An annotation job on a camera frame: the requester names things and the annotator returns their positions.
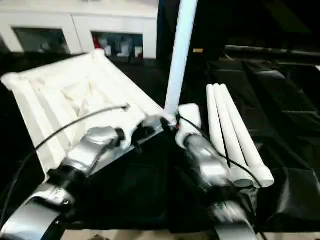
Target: black surface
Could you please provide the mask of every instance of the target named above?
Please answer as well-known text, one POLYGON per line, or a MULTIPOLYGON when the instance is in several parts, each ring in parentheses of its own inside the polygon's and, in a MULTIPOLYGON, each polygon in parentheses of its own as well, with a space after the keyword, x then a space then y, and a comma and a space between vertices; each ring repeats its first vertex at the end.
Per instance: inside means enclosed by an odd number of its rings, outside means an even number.
MULTIPOLYGON (((1 56, 0 72, 20 72, 67 56, 1 56)), ((116 63, 142 90, 164 106, 168 63, 116 63)), ((241 189, 256 222, 266 232, 320 230, 320 117, 314 67, 252 65, 242 62, 190 64, 180 103, 197 103, 208 129, 205 86, 225 83, 275 184, 241 189)), ((33 147, 12 93, 0 86, 2 143, 0 204, 6 184, 33 147)), ((90 177, 75 223, 69 228, 169 229, 197 232, 212 227, 206 209, 188 185, 186 158, 162 133, 90 177)), ((35 157, 18 182, 9 213, 43 179, 35 157)))

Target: glass door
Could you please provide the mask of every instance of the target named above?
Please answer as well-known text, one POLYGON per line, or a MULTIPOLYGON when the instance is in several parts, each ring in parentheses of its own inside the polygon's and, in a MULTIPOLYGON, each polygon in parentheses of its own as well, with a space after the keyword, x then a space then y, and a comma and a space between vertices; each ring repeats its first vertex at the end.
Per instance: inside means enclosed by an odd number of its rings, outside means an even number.
POLYGON ((24 52, 69 54, 70 50, 61 29, 13 27, 24 52))
POLYGON ((82 53, 70 14, 0 12, 0 34, 11 52, 82 53))
POLYGON ((103 49, 107 56, 143 59, 143 35, 116 32, 92 32, 96 49, 103 49))

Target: white cabinet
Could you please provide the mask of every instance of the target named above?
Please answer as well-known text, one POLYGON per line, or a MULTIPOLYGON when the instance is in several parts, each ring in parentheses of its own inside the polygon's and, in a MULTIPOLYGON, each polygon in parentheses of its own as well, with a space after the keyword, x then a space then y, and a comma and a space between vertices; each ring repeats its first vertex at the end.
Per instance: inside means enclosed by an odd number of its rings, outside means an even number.
POLYGON ((0 12, 0 34, 11 52, 45 51, 50 44, 58 52, 82 52, 70 14, 0 12))
POLYGON ((157 54, 157 19, 117 16, 73 16, 76 31, 84 52, 95 49, 94 33, 124 34, 139 37, 143 57, 155 59, 157 54))
POLYGON ((158 0, 0 0, 0 36, 11 52, 155 59, 158 0))

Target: white pipe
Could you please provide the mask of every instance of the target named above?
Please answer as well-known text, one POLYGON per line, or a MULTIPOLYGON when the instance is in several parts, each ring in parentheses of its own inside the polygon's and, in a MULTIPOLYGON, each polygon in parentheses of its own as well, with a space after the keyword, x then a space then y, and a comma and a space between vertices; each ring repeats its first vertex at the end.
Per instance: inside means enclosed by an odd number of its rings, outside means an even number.
POLYGON ((208 84, 206 86, 206 101, 208 106, 208 121, 209 121, 209 132, 210 132, 210 140, 212 144, 215 146, 217 151, 222 155, 226 155, 224 138, 222 135, 218 109, 216 104, 216 97, 214 92, 214 86, 212 84, 208 84))
POLYGON ((198 0, 181 0, 164 110, 172 121, 178 111, 198 0))
MULTIPOLYGON (((249 169, 242 154, 220 86, 218 84, 213 85, 213 91, 228 157, 244 168, 249 169)), ((232 163, 230 166, 231 178, 236 187, 249 187, 253 184, 253 179, 249 173, 232 163)))
MULTIPOLYGON (((252 140, 226 85, 222 84, 220 86, 220 90, 224 97, 224 101, 226 102, 233 128, 240 143, 243 155, 248 163, 248 166, 250 167, 251 172, 255 175, 264 188, 271 186, 275 183, 274 177, 272 176, 269 168, 267 168, 262 161, 255 143, 252 140)), ((256 188, 259 188, 259 185, 256 181, 254 181, 253 185, 256 188)))

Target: white frame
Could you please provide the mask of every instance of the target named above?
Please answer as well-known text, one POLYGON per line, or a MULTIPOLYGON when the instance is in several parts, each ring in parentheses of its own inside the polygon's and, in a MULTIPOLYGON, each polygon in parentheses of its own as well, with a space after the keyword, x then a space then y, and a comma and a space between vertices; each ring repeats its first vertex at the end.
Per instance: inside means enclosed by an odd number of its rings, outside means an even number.
POLYGON ((0 12, 0 33, 11 52, 24 52, 14 30, 17 28, 61 29, 71 54, 82 53, 70 14, 0 12))
POLYGON ((95 49, 92 32, 106 32, 141 34, 143 57, 155 59, 157 56, 157 18, 92 15, 73 15, 72 17, 85 53, 95 49))

